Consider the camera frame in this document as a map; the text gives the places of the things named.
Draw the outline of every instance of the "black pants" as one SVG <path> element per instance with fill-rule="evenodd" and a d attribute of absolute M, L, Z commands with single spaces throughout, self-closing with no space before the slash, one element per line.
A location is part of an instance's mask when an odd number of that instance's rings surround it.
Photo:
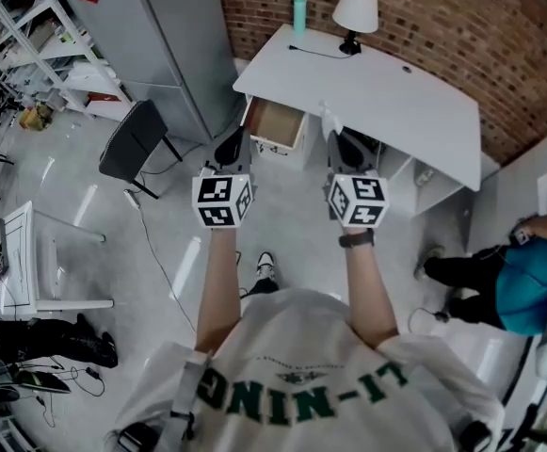
<path fill-rule="evenodd" d="M 487 323 L 505 329 L 497 314 L 495 286 L 504 266 L 507 247 L 482 250 L 472 258 L 430 258 L 424 264 L 430 278 L 457 288 L 470 288 L 479 295 L 452 299 L 449 313 L 468 323 Z"/>
<path fill-rule="evenodd" d="M 279 289 L 280 288 L 273 280 L 270 278 L 264 278 L 263 280 L 256 282 L 254 287 L 242 298 L 250 297 L 252 295 L 275 293 L 276 291 L 279 291 Z"/>
<path fill-rule="evenodd" d="M 119 362 L 114 347 L 68 321 L 0 320 L 0 359 L 5 363 L 53 355 L 106 368 L 114 368 Z"/>

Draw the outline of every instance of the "white desk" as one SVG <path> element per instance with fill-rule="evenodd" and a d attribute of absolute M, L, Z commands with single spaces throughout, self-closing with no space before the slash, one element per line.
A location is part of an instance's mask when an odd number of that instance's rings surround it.
<path fill-rule="evenodd" d="M 64 301 L 40 299 L 37 266 L 56 267 L 56 259 L 46 259 L 48 263 L 37 263 L 37 217 L 47 219 L 53 224 L 74 231 L 94 241 L 105 241 L 103 234 L 79 228 L 70 223 L 34 210 L 32 202 L 27 202 L 4 218 L 6 223 L 6 243 L 9 268 L 0 280 L 0 315 L 34 315 L 36 312 L 57 310 L 86 310 L 89 308 L 111 308 L 111 299 Z"/>
<path fill-rule="evenodd" d="M 298 38 L 284 24 L 233 88 L 319 116 L 320 103 L 342 125 L 389 146 L 380 174 L 391 202 L 418 214 L 463 186 L 480 188 L 480 120 L 476 101 L 407 62 L 363 46 L 346 59 L 289 50 L 292 44 L 343 57 L 341 39 L 307 29 Z M 413 183 L 418 161 L 439 171 L 424 187 Z"/>

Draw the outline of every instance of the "white lampshade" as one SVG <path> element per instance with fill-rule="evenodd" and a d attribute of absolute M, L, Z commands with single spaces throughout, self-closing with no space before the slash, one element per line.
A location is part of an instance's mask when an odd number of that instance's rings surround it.
<path fill-rule="evenodd" d="M 340 0 L 333 11 L 333 20 L 361 34 L 378 30 L 378 0 Z"/>

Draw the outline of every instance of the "teal shirt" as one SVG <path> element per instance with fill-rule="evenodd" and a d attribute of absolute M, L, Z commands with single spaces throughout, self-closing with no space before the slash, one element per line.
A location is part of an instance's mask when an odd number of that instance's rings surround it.
<path fill-rule="evenodd" d="M 507 250 L 496 285 L 497 313 L 509 331 L 532 336 L 547 324 L 547 240 Z"/>

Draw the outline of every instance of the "black wristband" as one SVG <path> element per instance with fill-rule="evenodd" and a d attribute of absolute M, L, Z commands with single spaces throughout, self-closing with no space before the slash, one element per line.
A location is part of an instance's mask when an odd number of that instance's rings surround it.
<path fill-rule="evenodd" d="M 338 238 L 342 248 L 354 248 L 360 245 L 374 246 L 374 230 L 368 228 L 367 231 L 359 234 L 343 234 Z"/>

